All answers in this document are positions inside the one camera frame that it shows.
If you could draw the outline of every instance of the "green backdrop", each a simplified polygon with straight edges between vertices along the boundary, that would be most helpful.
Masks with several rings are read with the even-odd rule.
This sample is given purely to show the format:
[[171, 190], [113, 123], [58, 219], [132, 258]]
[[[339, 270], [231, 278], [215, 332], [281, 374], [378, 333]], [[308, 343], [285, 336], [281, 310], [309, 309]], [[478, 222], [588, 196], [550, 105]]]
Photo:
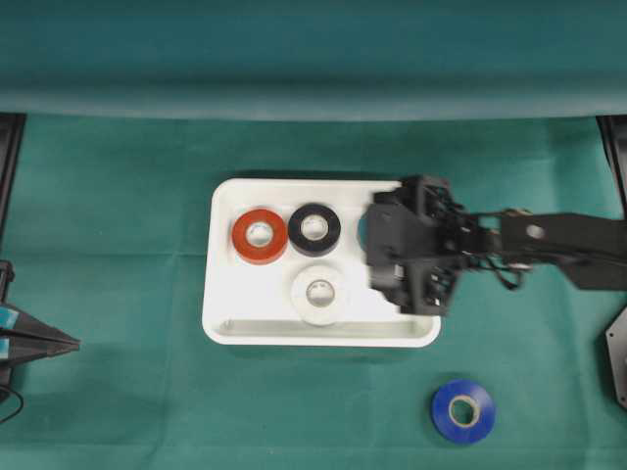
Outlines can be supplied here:
[[624, 0], [2, 3], [2, 111], [288, 120], [627, 113]]
[[[472, 211], [620, 216], [591, 118], [284, 123], [30, 116], [2, 256], [10, 300], [83, 341], [23, 367], [4, 468], [617, 469], [627, 413], [603, 329], [624, 296], [552, 267], [505, 291], [468, 274], [421, 350], [226, 347], [201, 328], [209, 200], [236, 174], [426, 172]], [[428, 403], [452, 378], [498, 407], [454, 446]], [[8, 411], [4, 404], [0, 411]]]

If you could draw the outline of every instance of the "black bracket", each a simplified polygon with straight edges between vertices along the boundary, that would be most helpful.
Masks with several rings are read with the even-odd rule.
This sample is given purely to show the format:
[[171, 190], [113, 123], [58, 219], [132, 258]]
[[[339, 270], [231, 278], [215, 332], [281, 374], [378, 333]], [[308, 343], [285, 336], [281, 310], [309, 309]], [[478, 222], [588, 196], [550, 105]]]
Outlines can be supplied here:
[[605, 157], [614, 175], [623, 213], [627, 217], [627, 115], [599, 116]]
[[[26, 115], [0, 113], [0, 241], [4, 235], [4, 224], [11, 198], [13, 178], [18, 162]], [[6, 301], [9, 284], [14, 273], [11, 263], [0, 260], [0, 302]], [[12, 369], [0, 368], [0, 385], [11, 385]], [[0, 402], [6, 394], [0, 392]]]

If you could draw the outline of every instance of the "green tablecloth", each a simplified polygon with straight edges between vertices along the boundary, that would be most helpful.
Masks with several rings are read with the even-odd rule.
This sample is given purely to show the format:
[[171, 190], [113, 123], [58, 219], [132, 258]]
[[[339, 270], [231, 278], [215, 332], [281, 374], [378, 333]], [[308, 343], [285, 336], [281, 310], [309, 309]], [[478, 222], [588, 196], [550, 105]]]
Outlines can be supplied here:
[[[472, 211], [620, 216], [591, 118], [251, 123], [32, 116], [2, 256], [10, 300], [83, 340], [23, 367], [0, 466], [625, 468], [603, 329], [624, 296], [541, 267], [463, 276], [422, 350], [226, 347], [201, 328], [209, 199], [236, 174], [450, 178]], [[478, 381], [493, 433], [454, 446], [428, 403]], [[9, 409], [5, 404], [1, 410]]]

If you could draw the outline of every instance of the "cable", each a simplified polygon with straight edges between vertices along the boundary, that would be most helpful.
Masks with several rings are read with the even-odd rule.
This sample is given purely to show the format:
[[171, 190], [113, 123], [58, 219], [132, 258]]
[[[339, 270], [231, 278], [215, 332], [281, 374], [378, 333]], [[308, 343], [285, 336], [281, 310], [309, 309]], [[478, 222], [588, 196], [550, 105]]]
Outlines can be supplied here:
[[13, 419], [17, 415], [19, 415], [20, 412], [24, 409], [24, 397], [22, 397], [21, 394], [13, 390], [11, 387], [8, 387], [5, 385], [0, 385], [0, 390], [6, 392], [9, 395], [14, 395], [20, 401], [20, 404], [18, 405], [18, 408], [15, 411], [13, 411], [11, 414], [8, 414], [4, 418], [0, 418], [0, 424], [4, 424], [10, 419]]
[[[522, 271], [518, 269], [496, 266], [496, 264], [489, 257], [485, 257], [484, 260], [486, 260], [486, 262], [490, 265], [489, 270], [494, 272], [494, 275], [497, 276], [497, 279], [499, 279], [501, 284], [503, 284], [506, 289], [508, 289], [509, 291], [515, 291], [522, 286]], [[507, 279], [505, 276], [502, 275], [503, 271], [513, 272], [513, 274], [516, 276], [516, 280], [510, 281], [509, 279]]]

